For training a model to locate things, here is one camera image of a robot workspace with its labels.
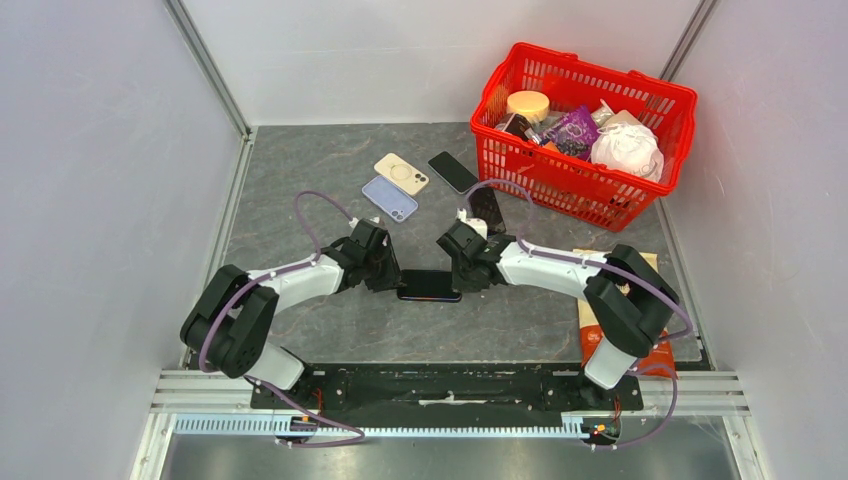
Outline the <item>lavender phone case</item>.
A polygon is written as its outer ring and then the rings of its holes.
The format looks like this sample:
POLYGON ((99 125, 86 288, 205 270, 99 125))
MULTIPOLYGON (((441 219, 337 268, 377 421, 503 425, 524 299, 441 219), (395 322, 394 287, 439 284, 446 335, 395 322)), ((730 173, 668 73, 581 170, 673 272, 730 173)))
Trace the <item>lavender phone case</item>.
POLYGON ((376 176, 361 189, 363 196, 397 223, 406 221, 418 208, 418 202, 383 176, 376 176))

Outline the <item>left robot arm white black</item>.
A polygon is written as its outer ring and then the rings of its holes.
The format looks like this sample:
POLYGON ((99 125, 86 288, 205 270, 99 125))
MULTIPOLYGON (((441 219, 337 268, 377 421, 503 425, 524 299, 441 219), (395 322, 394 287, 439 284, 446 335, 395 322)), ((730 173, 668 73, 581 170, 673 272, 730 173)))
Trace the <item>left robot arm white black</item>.
POLYGON ((290 408, 307 405, 314 383, 307 362, 269 339, 276 314, 307 300, 364 285, 395 290, 401 270, 387 229, 356 220, 351 233, 322 249, 319 258, 246 271, 228 264, 217 270, 190 311, 181 341, 198 355, 198 366, 229 378, 247 377, 275 386, 290 408))

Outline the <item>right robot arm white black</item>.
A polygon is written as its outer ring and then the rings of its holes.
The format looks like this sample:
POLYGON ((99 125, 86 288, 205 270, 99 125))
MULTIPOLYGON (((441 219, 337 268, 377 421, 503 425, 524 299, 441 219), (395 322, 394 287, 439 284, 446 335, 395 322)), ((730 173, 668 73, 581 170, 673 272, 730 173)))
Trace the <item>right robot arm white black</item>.
POLYGON ((666 328, 673 315, 683 313, 679 298, 633 247, 564 251, 485 233, 457 220, 438 239, 451 260, 453 288, 477 293, 496 285, 531 286, 586 302, 602 330, 577 382, 579 400, 588 408, 612 402, 627 372, 671 339, 666 328))

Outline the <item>dark blue smartphone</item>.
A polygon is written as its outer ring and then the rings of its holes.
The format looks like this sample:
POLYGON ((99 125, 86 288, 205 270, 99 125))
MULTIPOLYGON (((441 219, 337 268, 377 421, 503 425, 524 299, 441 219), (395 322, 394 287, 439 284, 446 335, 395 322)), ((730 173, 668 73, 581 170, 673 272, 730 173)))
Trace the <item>dark blue smartphone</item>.
POLYGON ((481 187, 475 190, 470 195, 469 204, 473 216, 486 223, 487 235, 489 237, 507 232, 506 224, 493 188, 481 187))

